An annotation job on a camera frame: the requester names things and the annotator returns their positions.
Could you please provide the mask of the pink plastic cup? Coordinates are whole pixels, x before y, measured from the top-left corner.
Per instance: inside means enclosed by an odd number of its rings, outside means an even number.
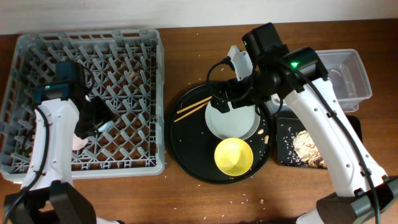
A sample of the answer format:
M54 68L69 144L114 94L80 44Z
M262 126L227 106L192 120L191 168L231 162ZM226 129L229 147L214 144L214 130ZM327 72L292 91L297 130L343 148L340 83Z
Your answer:
M83 148L86 144L88 143L88 138L82 139L76 136L75 134L73 135L73 141L72 141L72 150L77 151Z

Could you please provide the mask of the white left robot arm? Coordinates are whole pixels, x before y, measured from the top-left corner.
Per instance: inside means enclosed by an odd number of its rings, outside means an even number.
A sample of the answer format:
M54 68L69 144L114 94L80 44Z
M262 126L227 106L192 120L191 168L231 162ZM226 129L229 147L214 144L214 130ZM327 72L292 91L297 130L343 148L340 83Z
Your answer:
M26 136L34 138L32 158L20 192L5 198L4 223L107 223L72 178L72 152L114 119L104 100L88 97L87 75L95 77L78 62L59 62L55 80L35 88L35 126Z

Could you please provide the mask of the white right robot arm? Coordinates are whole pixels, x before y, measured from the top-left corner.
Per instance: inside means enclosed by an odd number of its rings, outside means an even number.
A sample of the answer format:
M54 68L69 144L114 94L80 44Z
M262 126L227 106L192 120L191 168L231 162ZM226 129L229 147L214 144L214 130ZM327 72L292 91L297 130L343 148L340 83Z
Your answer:
M208 83L208 91L235 107L261 105L277 95L309 132L333 182L335 191L294 222L379 223L381 214L397 202L397 177L389 177L364 147L316 51L290 51L272 23L242 40L246 50L223 59L236 78L219 87Z

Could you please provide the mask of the yellow plastic bowl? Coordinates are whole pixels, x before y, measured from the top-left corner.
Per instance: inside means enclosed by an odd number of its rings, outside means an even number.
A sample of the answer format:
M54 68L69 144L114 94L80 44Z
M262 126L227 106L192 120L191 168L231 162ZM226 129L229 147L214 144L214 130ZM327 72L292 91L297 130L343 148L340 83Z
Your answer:
M250 145L239 138L222 140L215 148L214 160L222 173L237 177L252 166L254 155Z

